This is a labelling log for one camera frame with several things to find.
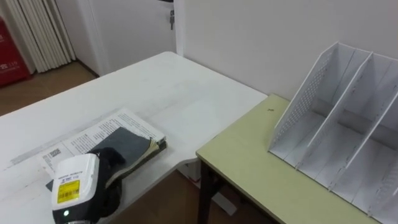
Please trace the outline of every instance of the document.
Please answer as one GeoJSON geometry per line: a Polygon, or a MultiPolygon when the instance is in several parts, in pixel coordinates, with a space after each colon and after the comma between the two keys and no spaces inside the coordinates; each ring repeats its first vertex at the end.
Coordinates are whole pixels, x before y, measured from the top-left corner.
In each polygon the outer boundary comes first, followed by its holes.
{"type": "Polygon", "coordinates": [[[60,161],[88,152],[120,127],[126,128],[130,132],[146,139],[152,138],[158,143],[165,141],[164,134],[131,111],[123,108],[91,127],[41,152],[38,155],[40,165],[53,178],[57,164],[60,161]]]}

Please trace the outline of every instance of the light green table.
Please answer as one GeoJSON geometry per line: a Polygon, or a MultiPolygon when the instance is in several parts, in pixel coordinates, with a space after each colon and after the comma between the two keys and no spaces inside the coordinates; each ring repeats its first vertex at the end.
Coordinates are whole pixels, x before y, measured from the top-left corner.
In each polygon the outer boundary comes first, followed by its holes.
{"type": "Polygon", "coordinates": [[[267,151],[289,102],[269,96],[197,151],[218,175],[281,223],[377,223],[267,151]]]}

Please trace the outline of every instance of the red cabinet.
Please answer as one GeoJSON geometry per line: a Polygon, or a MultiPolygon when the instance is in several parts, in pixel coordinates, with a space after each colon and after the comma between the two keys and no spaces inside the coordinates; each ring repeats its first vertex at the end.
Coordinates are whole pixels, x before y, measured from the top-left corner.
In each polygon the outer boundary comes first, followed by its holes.
{"type": "Polygon", "coordinates": [[[0,17],[0,85],[24,78],[30,78],[30,73],[0,17]]]}

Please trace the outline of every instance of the yellow sticker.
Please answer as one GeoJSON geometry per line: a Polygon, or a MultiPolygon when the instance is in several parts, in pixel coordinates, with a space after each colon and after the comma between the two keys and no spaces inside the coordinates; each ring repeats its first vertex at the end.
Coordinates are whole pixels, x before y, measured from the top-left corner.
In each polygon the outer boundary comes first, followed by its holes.
{"type": "Polygon", "coordinates": [[[60,185],[58,189],[58,203],[67,202],[69,200],[79,198],[80,180],[75,180],[60,185]]]}

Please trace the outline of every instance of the floor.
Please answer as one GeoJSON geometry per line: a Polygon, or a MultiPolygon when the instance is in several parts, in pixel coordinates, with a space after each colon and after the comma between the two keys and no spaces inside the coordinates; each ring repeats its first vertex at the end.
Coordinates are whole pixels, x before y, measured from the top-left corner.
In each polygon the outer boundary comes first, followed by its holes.
{"type": "MultiPolygon", "coordinates": [[[[0,116],[93,79],[95,77],[89,71],[75,62],[34,75],[30,80],[4,86],[0,88],[0,116]]],[[[222,193],[238,207],[238,211],[229,216],[213,203],[209,224],[270,223],[252,206],[240,203],[239,197],[232,190],[224,188],[222,193]]],[[[199,190],[180,173],[173,172],[123,211],[112,224],[196,223],[198,198],[199,190]]]]}

